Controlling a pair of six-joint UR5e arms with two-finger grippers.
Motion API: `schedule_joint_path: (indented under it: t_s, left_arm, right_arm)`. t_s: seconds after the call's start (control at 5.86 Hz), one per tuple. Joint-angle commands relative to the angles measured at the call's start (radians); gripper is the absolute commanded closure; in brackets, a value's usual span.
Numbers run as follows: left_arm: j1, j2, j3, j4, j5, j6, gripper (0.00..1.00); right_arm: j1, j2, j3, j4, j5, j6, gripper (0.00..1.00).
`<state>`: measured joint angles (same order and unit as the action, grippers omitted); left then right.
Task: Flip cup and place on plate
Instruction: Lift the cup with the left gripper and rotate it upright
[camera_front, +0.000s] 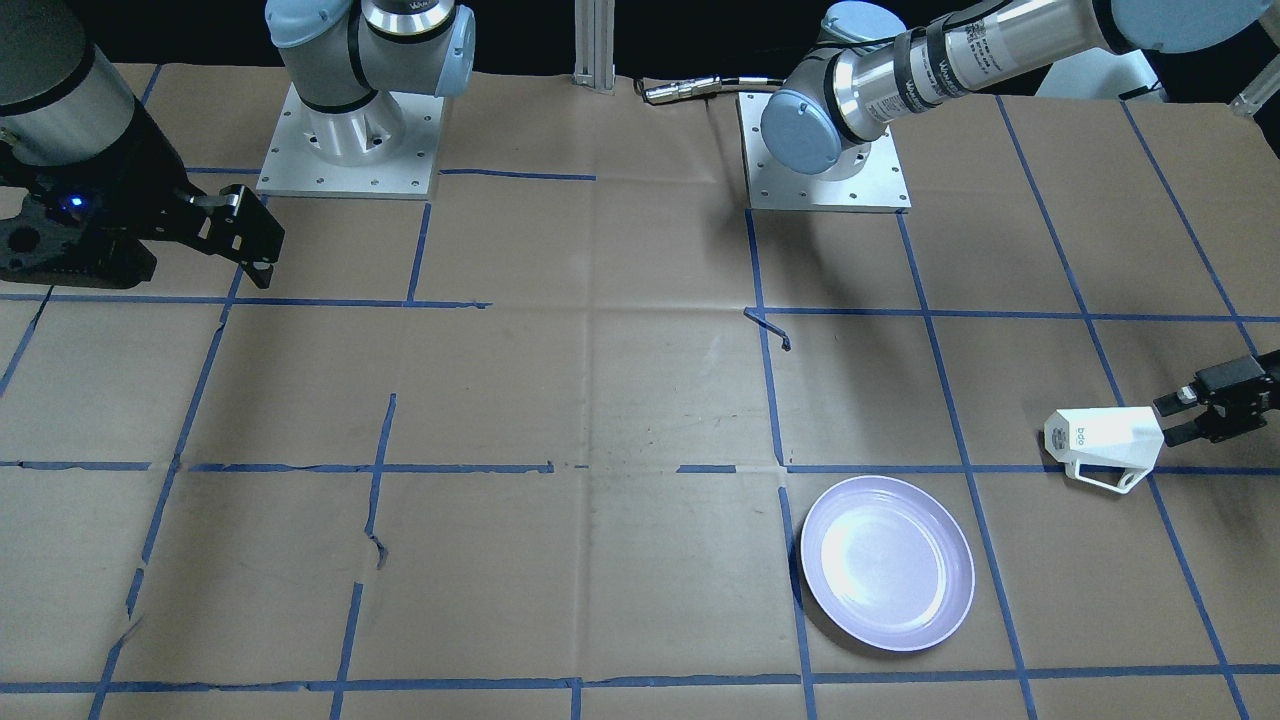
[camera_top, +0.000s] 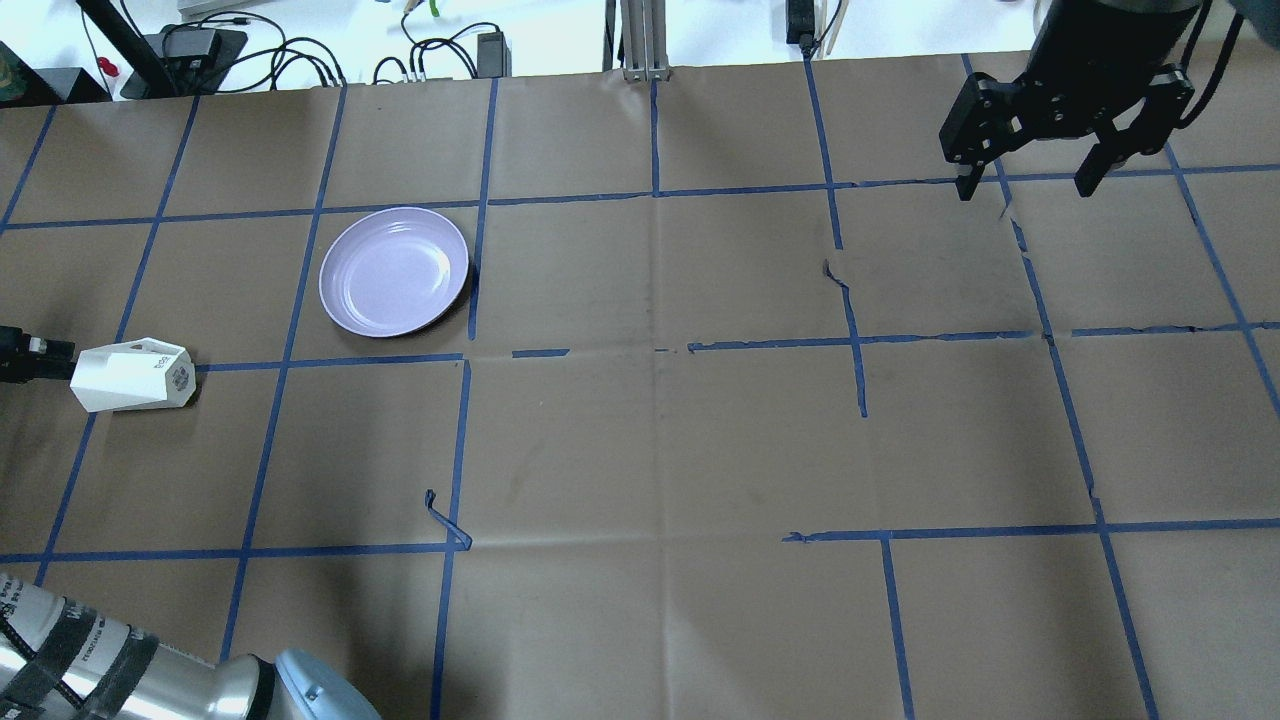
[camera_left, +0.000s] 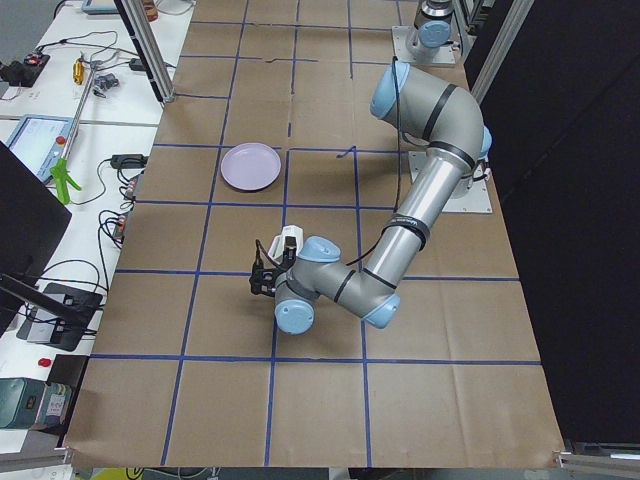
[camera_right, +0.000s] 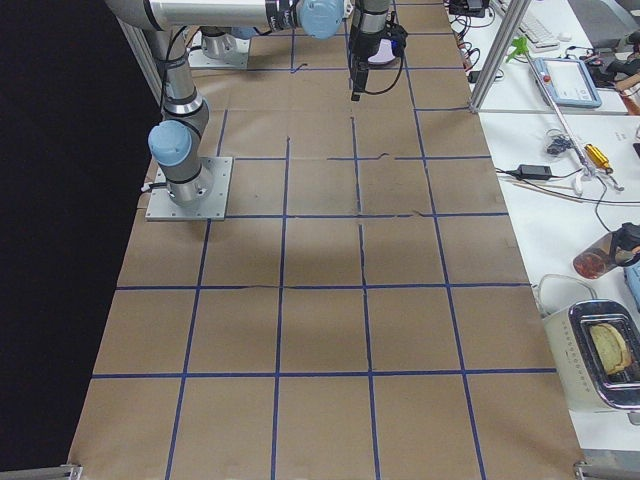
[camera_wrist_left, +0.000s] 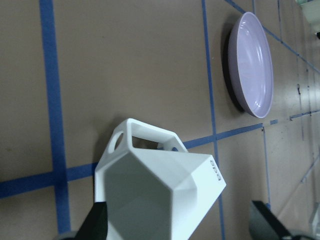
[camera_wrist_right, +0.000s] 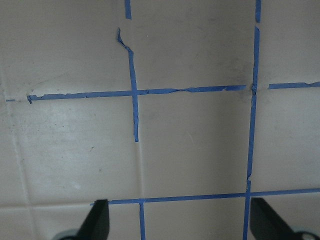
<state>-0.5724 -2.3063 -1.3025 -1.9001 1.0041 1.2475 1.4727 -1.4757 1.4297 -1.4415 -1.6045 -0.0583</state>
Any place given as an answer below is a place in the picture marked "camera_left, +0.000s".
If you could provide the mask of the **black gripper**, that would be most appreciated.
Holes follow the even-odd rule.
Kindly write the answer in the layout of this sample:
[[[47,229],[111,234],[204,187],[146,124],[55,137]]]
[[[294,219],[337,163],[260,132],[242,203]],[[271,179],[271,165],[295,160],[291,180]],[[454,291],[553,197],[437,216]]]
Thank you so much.
[[[285,253],[284,259],[280,263],[275,263],[273,268],[266,268],[261,254],[257,252],[249,278],[251,293],[254,295],[274,297],[277,278],[287,272],[294,265],[295,261],[295,252]]]

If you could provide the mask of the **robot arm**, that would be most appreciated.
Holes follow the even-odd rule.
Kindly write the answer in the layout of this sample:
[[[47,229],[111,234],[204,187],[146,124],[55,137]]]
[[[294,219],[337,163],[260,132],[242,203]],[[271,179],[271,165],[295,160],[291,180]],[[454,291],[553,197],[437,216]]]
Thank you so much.
[[[386,327],[400,305],[398,284],[426,246],[454,190],[473,175],[485,151],[484,121],[472,95],[408,63],[396,60],[386,69],[370,111],[399,133],[425,141],[426,163],[362,270],[342,263],[340,248],[319,236],[303,244],[285,238],[282,260],[271,269],[254,263],[251,290],[274,298],[277,326],[285,333],[310,329],[321,296],[378,329]]]
[[[453,3],[449,0],[418,2],[413,28],[405,42],[418,63],[431,63],[440,48],[451,40],[453,12]]]

